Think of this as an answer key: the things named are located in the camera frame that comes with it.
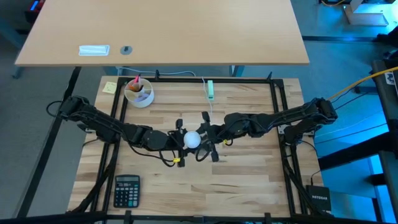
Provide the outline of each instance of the black calculator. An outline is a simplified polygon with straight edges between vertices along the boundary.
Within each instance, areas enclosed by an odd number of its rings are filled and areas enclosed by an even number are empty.
[[[115,208],[137,208],[141,187],[139,176],[117,175],[115,183],[113,206]]]

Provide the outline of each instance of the calculator display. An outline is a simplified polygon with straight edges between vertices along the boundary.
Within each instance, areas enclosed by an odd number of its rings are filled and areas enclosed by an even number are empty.
[[[118,177],[117,181],[138,181],[138,177]]]

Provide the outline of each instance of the floor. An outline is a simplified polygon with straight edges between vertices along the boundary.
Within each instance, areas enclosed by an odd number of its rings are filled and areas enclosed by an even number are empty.
[[[30,1],[0,0],[0,16],[18,29],[28,27],[21,11]],[[388,33],[396,19],[387,27],[358,27],[347,23],[341,7],[325,7],[317,0],[292,0],[302,35],[344,37],[374,37]],[[0,218],[15,214],[40,147],[52,121],[45,113],[46,105],[59,100],[73,70],[71,67],[25,68],[18,80],[11,78],[17,49],[0,36]],[[373,43],[305,42],[310,57],[309,66],[248,66],[244,77],[266,77],[270,71],[275,78],[299,78],[305,101],[313,97],[329,97],[345,86],[365,77],[372,60],[381,58],[389,47]],[[161,67],[164,72],[192,70],[200,76],[228,76],[228,67]],[[87,97],[91,102],[100,78],[105,75],[99,67],[85,67],[73,94]],[[363,85],[373,85],[372,81]],[[335,103],[341,105],[354,98],[349,93]],[[317,132],[315,142],[319,156],[346,148],[386,131],[381,126],[371,131],[323,142],[385,122],[377,95],[366,95],[338,110],[335,124]],[[29,215],[63,213],[72,191],[85,135],[74,123],[64,122],[57,136]],[[337,217],[375,220],[369,198],[378,191],[364,178],[372,173],[369,159],[356,161],[322,172],[324,183],[332,191],[333,214]]]

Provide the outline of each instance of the sticky note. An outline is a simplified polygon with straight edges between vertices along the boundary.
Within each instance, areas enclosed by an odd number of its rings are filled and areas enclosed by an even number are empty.
[[[114,94],[116,92],[117,84],[114,82],[106,82],[104,89],[102,90],[104,93]]]

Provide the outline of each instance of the wooden desk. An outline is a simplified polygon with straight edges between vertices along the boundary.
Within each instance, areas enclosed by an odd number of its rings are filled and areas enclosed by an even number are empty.
[[[80,57],[80,45],[110,45]],[[133,52],[121,55],[123,46]],[[309,63],[290,0],[47,0],[16,64]]]
[[[103,77],[99,86],[95,106],[108,114],[114,96],[103,93],[102,89],[106,82],[116,82],[117,79]],[[302,105],[299,80],[284,81],[289,106]],[[203,122],[201,112],[208,111],[209,105],[201,83],[153,83],[153,86],[154,102],[144,109],[128,105],[126,123],[146,124],[154,129],[168,131],[175,128],[175,120],[179,118],[183,119],[184,128],[188,130],[196,130]],[[120,114],[122,98],[123,93],[117,116]],[[273,113],[269,85],[215,83],[213,123],[223,123],[224,116],[233,112]],[[86,140],[94,138],[94,134],[89,134]],[[103,143],[99,141],[84,147],[69,209],[75,208],[94,185],[102,148]],[[309,184],[311,174],[319,170],[318,159],[310,146],[300,144],[297,148],[303,182]],[[219,144],[217,149],[220,154],[217,163],[211,162],[210,156],[203,162],[196,162],[194,155],[189,155],[184,168],[168,168],[160,160],[138,156],[126,142],[122,142],[115,175],[141,176],[140,206],[132,213],[263,217],[264,212],[269,212],[272,217],[290,216],[276,129],[261,138],[235,139],[230,147]],[[164,154],[171,158],[170,152]],[[322,185],[320,174],[315,176],[314,181]],[[296,211],[299,212],[297,190],[295,187],[293,190]],[[113,207],[112,194],[108,213],[124,215],[124,211]]]

